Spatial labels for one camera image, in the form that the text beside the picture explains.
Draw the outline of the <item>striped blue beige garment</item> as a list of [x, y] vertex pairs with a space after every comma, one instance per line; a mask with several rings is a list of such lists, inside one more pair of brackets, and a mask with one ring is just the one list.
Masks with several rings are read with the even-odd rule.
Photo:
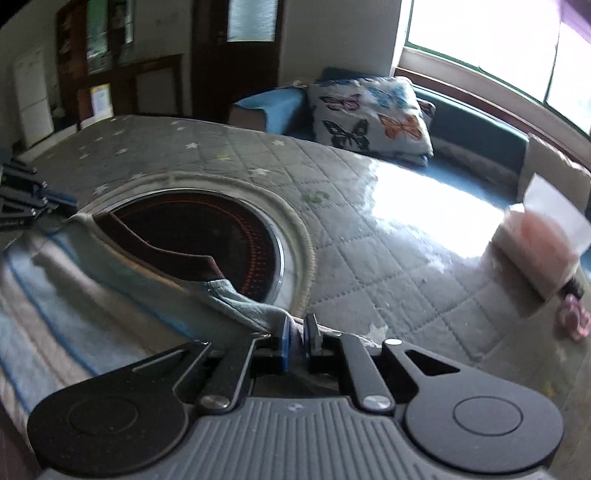
[[226, 348], [287, 311], [225, 279], [174, 279], [129, 256], [94, 219], [46, 219], [1, 253], [1, 403], [20, 434], [50, 394], [190, 340]]

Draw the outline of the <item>blue sofa bench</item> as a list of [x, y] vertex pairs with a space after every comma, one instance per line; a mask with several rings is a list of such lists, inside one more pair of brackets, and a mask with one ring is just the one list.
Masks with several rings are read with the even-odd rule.
[[252, 95], [230, 108], [232, 126], [286, 135], [379, 159], [434, 168], [503, 202], [521, 199], [533, 175], [590, 212], [590, 169], [490, 105], [437, 91], [432, 82], [329, 67], [311, 84]]

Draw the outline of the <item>dark wooden cabinet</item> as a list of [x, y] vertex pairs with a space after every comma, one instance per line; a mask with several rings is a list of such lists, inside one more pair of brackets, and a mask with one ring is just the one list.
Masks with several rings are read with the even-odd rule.
[[61, 107], [72, 124], [99, 115], [106, 85], [116, 115], [189, 116], [190, 1], [70, 1], [56, 13]]

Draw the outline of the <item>dark wooden door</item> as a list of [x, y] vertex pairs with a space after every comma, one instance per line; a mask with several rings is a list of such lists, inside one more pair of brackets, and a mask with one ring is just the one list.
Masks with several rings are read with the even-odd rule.
[[193, 117], [228, 121], [233, 104], [276, 88], [283, 1], [199, 0], [192, 6]]

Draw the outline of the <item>green framed window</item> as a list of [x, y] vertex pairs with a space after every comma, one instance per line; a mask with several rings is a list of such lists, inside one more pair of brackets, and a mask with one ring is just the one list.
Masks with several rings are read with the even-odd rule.
[[590, 134], [588, 1], [415, 1], [407, 44], [491, 77]]

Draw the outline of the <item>white tissue box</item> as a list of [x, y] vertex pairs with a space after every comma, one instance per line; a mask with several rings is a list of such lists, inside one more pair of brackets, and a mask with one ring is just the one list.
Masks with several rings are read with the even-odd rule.
[[590, 247], [590, 222], [559, 190], [535, 174], [510, 206], [492, 243], [547, 300], [574, 276]]

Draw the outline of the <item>quilted star table cover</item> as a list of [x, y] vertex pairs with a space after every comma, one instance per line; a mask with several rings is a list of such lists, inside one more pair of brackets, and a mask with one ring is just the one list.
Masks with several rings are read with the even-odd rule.
[[[150, 174], [221, 175], [273, 191], [304, 220], [311, 298], [277, 330], [226, 348], [190, 340], [64, 387], [20, 434], [1, 403], [1, 475], [39, 479], [586, 479], [590, 333], [492, 243], [495, 205], [368, 156], [195, 120], [119, 116], [31, 165], [129, 256], [174, 279], [225, 279], [208, 255], [150, 246], [84, 207]], [[304, 316], [322, 361], [304, 356]]]

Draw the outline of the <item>white refrigerator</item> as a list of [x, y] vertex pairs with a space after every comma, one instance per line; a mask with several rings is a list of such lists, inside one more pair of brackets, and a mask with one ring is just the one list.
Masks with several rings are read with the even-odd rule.
[[54, 131], [43, 48], [34, 48], [19, 57], [13, 64], [13, 77], [22, 136], [25, 148], [29, 149]]

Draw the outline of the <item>round stove insert in table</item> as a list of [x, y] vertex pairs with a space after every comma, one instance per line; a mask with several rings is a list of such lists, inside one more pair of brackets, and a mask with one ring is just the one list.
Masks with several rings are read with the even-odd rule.
[[152, 247], [211, 256], [235, 290], [304, 315], [317, 258], [304, 220], [269, 189], [213, 174], [150, 174], [84, 207], [111, 213]]

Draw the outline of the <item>black remote control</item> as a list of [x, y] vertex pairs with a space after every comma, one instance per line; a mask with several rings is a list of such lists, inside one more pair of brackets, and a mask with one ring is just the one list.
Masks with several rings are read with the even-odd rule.
[[563, 287], [565, 296], [572, 295], [580, 300], [584, 296], [583, 284], [575, 277], [572, 277]]

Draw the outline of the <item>beige cushion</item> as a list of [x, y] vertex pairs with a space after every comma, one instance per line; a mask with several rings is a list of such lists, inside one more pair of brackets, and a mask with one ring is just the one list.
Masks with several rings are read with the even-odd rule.
[[518, 202], [523, 200], [535, 174], [548, 181], [582, 213], [586, 211], [590, 199], [590, 171], [550, 144], [529, 134], [518, 179]]

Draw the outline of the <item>pink cloth item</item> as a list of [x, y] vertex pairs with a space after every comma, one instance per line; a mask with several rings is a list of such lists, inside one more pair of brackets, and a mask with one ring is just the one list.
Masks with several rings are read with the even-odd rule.
[[574, 341], [581, 341], [590, 333], [590, 312], [573, 294], [568, 294], [557, 310], [557, 323]]

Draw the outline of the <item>butterfly print pillow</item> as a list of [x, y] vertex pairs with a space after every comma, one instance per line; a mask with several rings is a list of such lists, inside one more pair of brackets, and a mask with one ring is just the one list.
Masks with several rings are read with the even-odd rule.
[[406, 77], [369, 77], [311, 84], [315, 141], [381, 159], [425, 167], [433, 145], [421, 104]]

